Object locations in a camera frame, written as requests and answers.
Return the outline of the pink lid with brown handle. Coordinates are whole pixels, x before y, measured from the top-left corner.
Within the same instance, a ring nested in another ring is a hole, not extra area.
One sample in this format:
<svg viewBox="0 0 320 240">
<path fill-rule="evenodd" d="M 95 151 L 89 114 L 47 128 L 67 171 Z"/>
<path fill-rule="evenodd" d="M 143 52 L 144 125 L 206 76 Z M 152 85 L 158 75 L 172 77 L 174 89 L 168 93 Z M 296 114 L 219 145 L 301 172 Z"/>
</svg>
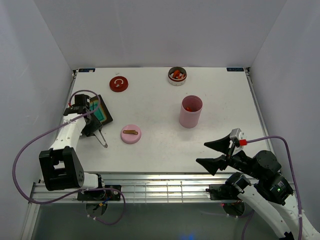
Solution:
<svg viewBox="0 0 320 240">
<path fill-rule="evenodd" d="M 126 144 L 135 144 L 142 137 L 141 129 L 135 124 L 128 124 L 120 132 L 121 140 Z"/>
</svg>

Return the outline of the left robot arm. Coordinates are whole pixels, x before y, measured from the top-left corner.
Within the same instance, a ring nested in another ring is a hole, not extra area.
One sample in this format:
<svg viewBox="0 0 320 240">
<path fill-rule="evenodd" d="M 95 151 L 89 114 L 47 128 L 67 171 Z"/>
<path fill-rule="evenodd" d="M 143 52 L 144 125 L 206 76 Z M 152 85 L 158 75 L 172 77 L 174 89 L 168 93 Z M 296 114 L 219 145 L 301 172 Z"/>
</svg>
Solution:
<svg viewBox="0 0 320 240">
<path fill-rule="evenodd" d="M 89 111 L 87 106 L 72 105 L 65 109 L 63 123 L 66 125 L 58 131 L 50 148 L 40 152 L 40 167 L 48 191 L 88 189 L 95 200 L 106 195 L 99 175 L 85 172 L 76 153 L 83 130 L 96 120 L 93 114 L 82 116 Z"/>
</svg>

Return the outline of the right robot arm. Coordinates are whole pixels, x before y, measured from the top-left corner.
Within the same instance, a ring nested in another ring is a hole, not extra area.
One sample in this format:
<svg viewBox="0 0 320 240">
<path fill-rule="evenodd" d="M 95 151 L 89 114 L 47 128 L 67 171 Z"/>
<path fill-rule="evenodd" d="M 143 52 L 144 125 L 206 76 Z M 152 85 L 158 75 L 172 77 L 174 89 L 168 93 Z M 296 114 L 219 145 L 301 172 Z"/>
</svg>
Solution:
<svg viewBox="0 0 320 240">
<path fill-rule="evenodd" d="M 290 185 L 281 174 L 282 166 L 270 150 L 247 156 L 243 148 L 253 142 L 236 128 L 224 138 L 204 143 L 222 154 L 218 158 L 196 159 L 208 173 L 215 175 L 227 167 L 236 170 L 223 185 L 206 189 L 210 199 L 243 201 L 280 240 L 318 240 L 320 233 L 303 212 L 297 184 Z"/>
</svg>

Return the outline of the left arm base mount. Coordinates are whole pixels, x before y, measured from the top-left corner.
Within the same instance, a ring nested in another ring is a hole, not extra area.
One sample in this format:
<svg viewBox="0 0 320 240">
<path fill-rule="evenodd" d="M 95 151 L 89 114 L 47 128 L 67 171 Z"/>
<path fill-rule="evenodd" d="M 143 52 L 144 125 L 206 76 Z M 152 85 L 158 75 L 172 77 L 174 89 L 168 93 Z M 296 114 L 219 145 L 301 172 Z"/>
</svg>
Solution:
<svg viewBox="0 0 320 240">
<path fill-rule="evenodd" d="M 105 188 L 112 190 L 99 190 L 99 191 L 85 191 L 77 194 L 78 201 L 120 201 L 121 194 L 118 191 L 122 190 L 121 185 L 105 185 Z"/>
</svg>

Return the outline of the metal tongs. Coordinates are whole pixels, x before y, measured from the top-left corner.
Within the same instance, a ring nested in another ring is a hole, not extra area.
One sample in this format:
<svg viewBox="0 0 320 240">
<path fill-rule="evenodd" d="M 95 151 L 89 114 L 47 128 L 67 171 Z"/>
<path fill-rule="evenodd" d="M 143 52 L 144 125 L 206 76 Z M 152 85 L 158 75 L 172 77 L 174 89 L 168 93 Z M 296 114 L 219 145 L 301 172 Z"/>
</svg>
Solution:
<svg viewBox="0 0 320 240">
<path fill-rule="evenodd" d="M 105 136 L 101 130 L 95 131 L 94 136 L 104 148 L 108 148 L 107 141 L 106 141 Z"/>
</svg>

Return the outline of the pink cylindrical container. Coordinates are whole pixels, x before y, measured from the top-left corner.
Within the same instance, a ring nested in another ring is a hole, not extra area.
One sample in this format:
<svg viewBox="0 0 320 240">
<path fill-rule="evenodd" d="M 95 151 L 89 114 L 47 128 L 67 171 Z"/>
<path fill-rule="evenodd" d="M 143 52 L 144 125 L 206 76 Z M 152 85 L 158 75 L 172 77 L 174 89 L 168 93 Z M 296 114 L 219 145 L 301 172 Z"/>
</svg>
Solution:
<svg viewBox="0 0 320 240">
<path fill-rule="evenodd" d="M 192 129 L 198 125 L 203 108 L 202 100 L 196 95 L 188 95 L 181 102 L 179 123 L 182 127 Z"/>
</svg>

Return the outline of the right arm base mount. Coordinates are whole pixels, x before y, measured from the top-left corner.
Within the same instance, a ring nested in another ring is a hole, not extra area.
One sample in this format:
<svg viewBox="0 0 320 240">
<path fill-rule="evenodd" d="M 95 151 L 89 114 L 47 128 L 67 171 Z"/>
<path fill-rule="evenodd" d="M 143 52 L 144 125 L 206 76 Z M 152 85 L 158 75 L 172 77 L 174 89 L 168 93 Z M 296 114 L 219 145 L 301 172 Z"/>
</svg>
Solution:
<svg viewBox="0 0 320 240">
<path fill-rule="evenodd" d="M 238 197 L 238 195 L 240 194 L 240 191 L 238 191 L 232 185 L 210 184 L 209 187 L 205 189 L 205 191 L 209 194 L 209 198 L 211 200 L 233 200 L 233 201 L 240 200 L 240 198 Z"/>
</svg>

